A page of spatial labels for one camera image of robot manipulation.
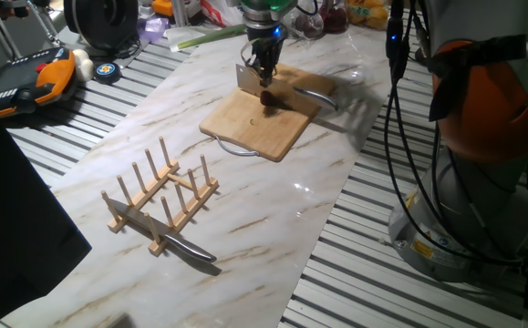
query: knife handle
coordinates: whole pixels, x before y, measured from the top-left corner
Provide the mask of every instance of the knife handle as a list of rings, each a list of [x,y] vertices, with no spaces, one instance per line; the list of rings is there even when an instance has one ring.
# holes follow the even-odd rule
[[[217,261],[217,258],[214,255],[210,254],[206,250],[193,244],[190,241],[186,241],[183,238],[175,237],[170,234],[165,234],[164,238],[169,240],[172,245],[174,245],[174,247],[178,248],[179,250],[185,252],[187,255],[192,256],[193,258],[199,261],[205,261],[207,263],[213,263]]]

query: plastic bag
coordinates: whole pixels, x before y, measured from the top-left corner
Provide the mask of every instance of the plastic bag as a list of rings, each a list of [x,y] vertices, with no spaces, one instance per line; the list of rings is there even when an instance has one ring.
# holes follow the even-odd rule
[[[218,26],[235,26],[243,23],[243,14],[239,6],[229,7],[225,0],[201,0],[201,11]]]
[[[326,1],[326,5],[320,7],[320,15],[325,24],[326,33],[338,34],[347,31],[347,7],[345,2],[346,0]]]
[[[298,5],[312,13],[315,11],[313,1],[322,4],[322,0],[299,0]],[[292,9],[282,18],[282,23],[288,28],[290,34],[299,40],[315,40],[323,35],[324,22],[320,11],[315,15],[306,15],[298,9]]]
[[[347,0],[348,22],[385,30],[389,11],[387,0]]]

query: kitchen knife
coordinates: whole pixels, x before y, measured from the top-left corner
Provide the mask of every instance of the kitchen knife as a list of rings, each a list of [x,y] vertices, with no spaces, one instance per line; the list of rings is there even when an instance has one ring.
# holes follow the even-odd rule
[[[144,216],[144,213],[134,208],[131,208],[130,206],[120,201],[111,200],[111,202],[113,203],[116,212],[120,216],[133,220],[140,226],[150,230],[150,224],[148,223],[148,219]],[[150,218],[154,220],[154,226],[156,227],[156,231],[159,233],[159,235],[164,236],[164,238],[166,238],[172,245],[174,245],[174,247],[178,248],[181,251],[184,251],[186,254],[192,256],[193,258],[199,261],[205,261],[207,263],[213,263],[217,261],[217,258],[214,255],[211,255],[209,252],[193,244],[192,242],[186,241],[180,236],[177,236],[178,232],[175,229],[167,226],[166,224],[158,220],[153,219],[152,217]]]
[[[300,87],[293,87],[284,81],[280,81],[275,78],[273,79],[270,87],[265,88],[260,85],[260,79],[255,74],[253,74],[249,68],[236,65],[235,71],[237,72],[237,86],[243,91],[254,96],[260,97],[262,95],[262,91],[268,90],[271,91],[275,97],[282,100],[287,105],[290,105],[295,100],[295,94],[298,94],[307,101],[320,106],[321,108],[338,110],[338,106],[333,99],[318,92],[305,90]]]

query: white marble surface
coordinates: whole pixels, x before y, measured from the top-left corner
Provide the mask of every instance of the white marble surface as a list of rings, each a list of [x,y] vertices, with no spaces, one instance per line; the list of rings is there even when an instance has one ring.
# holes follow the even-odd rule
[[[55,187],[65,210],[93,247],[48,296],[3,321],[19,327],[106,327],[123,315],[135,327],[274,327],[351,170],[389,87],[382,32],[351,26],[312,44],[286,40],[281,62],[336,79],[338,114],[321,115],[280,163],[241,158],[219,148],[199,123],[235,86],[234,65],[246,36],[201,46],[119,123]],[[213,267],[167,253],[155,258],[150,240],[132,228],[113,234],[99,196],[132,196],[137,161],[151,177],[144,149],[164,164],[165,138],[181,174],[200,154],[221,184],[182,235],[215,254]],[[171,184],[157,193],[180,209]],[[144,208],[165,220],[160,201]],[[210,275],[220,271],[216,276]]]

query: purple object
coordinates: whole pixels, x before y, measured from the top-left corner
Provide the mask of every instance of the purple object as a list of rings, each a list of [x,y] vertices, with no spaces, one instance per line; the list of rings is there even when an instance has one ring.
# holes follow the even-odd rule
[[[139,19],[136,24],[140,39],[152,43],[158,42],[167,28],[171,28],[168,18]]]

